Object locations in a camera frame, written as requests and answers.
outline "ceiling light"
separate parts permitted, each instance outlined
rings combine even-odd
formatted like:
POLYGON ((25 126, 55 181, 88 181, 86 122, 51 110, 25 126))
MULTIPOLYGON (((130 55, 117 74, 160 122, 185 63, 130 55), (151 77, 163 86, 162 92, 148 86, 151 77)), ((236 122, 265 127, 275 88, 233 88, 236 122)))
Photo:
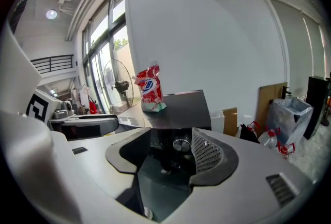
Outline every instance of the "ceiling light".
POLYGON ((47 19, 53 20, 57 17, 57 11, 56 10, 49 10, 46 12, 47 19))

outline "black speaker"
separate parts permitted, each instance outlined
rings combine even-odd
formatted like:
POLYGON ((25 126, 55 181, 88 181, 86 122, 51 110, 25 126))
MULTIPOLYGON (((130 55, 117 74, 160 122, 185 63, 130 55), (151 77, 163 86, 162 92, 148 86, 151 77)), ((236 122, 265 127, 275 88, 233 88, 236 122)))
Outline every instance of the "black speaker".
POLYGON ((306 103, 314 107, 310 122, 304 133, 306 139, 314 136, 323 117, 328 95, 329 81, 323 77, 311 76, 308 82, 306 103))

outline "black metal railing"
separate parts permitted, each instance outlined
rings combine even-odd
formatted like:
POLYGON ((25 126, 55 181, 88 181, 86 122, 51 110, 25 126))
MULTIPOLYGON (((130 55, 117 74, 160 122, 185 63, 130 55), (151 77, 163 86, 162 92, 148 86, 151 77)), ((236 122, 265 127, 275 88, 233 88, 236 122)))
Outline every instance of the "black metal railing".
POLYGON ((73 55, 50 56, 32 60, 40 74, 72 68, 73 55))

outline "red and white detergent bag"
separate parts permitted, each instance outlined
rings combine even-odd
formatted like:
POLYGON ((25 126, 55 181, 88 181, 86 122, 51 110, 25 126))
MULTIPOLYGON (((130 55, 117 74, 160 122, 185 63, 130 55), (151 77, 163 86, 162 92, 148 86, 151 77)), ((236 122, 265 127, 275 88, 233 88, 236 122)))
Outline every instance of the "red and white detergent bag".
POLYGON ((134 82, 141 91, 141 108, 143 111, 159 112, 167 107, 163 102, 161 84, 157 77, 159 72, 159 65, 151 66, 138 73, 134 82))

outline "electric fan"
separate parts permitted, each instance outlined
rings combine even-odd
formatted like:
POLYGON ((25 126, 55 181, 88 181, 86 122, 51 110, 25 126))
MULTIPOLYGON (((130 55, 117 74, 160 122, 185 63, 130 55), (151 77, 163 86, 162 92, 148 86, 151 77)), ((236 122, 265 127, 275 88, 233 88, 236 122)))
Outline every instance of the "electric fan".
POLYGON ((110 60, 103 71, 103 79, 110 99, 110 111, 120 114, 133 104, 133 87, 129 71, 121 61, 110 60))

